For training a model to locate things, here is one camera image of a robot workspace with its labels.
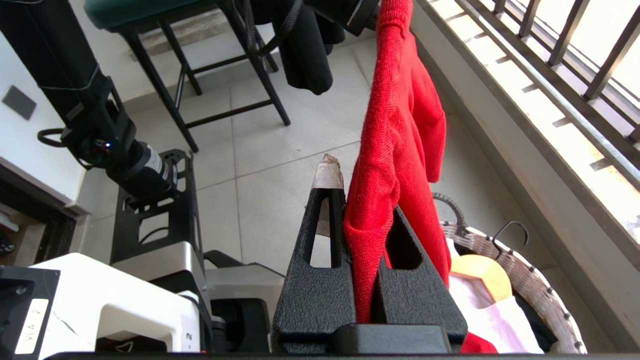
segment stool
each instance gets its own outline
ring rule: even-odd
[[[193,10],[203,8],[211,4],[217,5],[227,17],[233,32],[236,34],[238,41],[240,41],[240,44],[244,49],[244,55],[236,56],[235,58],[223,60],[197,69],[192,69],[182,52],[182,48],[180,47],[171,26],[164,19],[171,15],[175,15],[176,13],[192,12]],[[291,123],[280,99],[278,98],[278,94],[276,94],[276,90],[273,88],[273,84],[271,84],[271,81],[269,80],[269,75],[262,65],[262,59],[255,55],[255,53],[251,52],[248,48],[247,29],[236,10],[233,0],[86,0],[84,3],[84,10],[97,28],[106,29],[112,33],[119,33],[127,41],[129,47],[140,62],[142,69],[147,74],[149,81],[151,81],[158,96],[160,96],[160,100],[162,100],[164,106],[169,111],[171,118],[180,129],[180,132],[193,152],[198,151],[198,146],[191,136],[189,129],[215,120],[224,119],[229,116],[272,104],[276,107],[276,110],[278,111],[280,118],[282,118],[282,122],[285,126],[288,126]],[[138,36],[137,29],[140,26],[151,22],[159,23],[169,45],[180,61],[180,76],[178,78],[178,85],[176,86],[175,96],[173,98],[169,95],[162,79],[154,67],[154,64],[151,62],[149,55],[142,45],[140,37]],[[264,46],[264,42],[260,38],[256,29],[254,29],[254,32],[256,34],[256,43],[258,46]],[[198,84],[195,74],[244,59],[249,59],[253,69],[260,78],[260,82],[262,82],[262,86],[264,86],[267,94],[269,94],[269,100],[256,102],[255,104],[206,117],[188,124],[185,123],[179,112],[185,76],[189,78],[189,82],[191,83],[195,93],[197,95],[202,95],[202,89]],[[271,57],[271,55],[266,55],[266,59],[272,70],[277,71],[278,65],[275,63],[273,57]]]

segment wooden hanger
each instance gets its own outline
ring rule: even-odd
[[[462,255],[451,261],[452,274],[466,279],[482,281],[493,302],[505,300],[513,295],[509,275],[507,275],[507,272],[504,271],[502,266],[497,262],[502,255],[502,249],[495,243],[498,235],[511,224],[517,224],[524,230],[524,243],[526,245],[529,242],[529,232],[527,228],[520,222],[510,221],[503,226],[493,238],[487,236],[487,240],[491,240],[493,246],[498,250],[498,256],[495,260],[481,255]]]

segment red cloth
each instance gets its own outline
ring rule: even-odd
[[[371,320],[374,282],[397,205],[449,285],[451,257],[429,187],[440,178],[447,125],[409,31],[412,11],[412,0],[382,0],[377,21],[378,62],[344,220],[360,323]],[[473,334],[462,351],[496,353]]]

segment tile floor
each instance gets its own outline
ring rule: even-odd
[[[336,156],[347,187],[351,180],[375,51],[374,40],[334,51],[330,56],[334,84],[321,96],[289,87],[283,71],[272,74],[271,80],[291,118],[289,127],[282,125],[274,107],[267,106],[192,130],[200,146],[195,154],[195,173],[205,251],[222,250],[245,263],[256,261],[286,272],[322,155],[328,152]],[[255,74],[232,73],[212,76],[215,81],[203,79],[205,93],[182,103],[187,122],[267,99]],[[442,178],[433,185],[433,191],[454,199],[468,224],[488,234],[509,220],[529,225],[528,246],[521,244],[519,229],[507,230],[501,240],[548,275],[552,284],[568,284],[455,110],[446,98],[442,97],[442,102],[449,134]],[[131,117],[138,127],[138,139],[156,150],[188,150],[163,107]],[[104,262],[111,249],[116,193],[116,186],[105,177],[82,248],[85,254]],[[439,210],[443,219],[453,220],[448,209]],[[328,246],[319,244],[316,249],[314,259],[328,261]],[[569,289],[562,295],[581,326],[588,349],[611,351],[611,342],[577,294]]]

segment wicker basket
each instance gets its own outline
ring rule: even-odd
[[[555,350],[564,354],[587,354],[578,325],[545,276],[522,255],[505,246],[498,239],[495,240],[494,246],[491,236],[468,227],[462,212],[450,198],[439,193],[433,193],[433,197],[448,204],[458,218],[457,224],[442,222],[446,237],[476,254],[497,259],[509,275],[512,287],[533,307],[558,338],[558,342],[554,345]]]

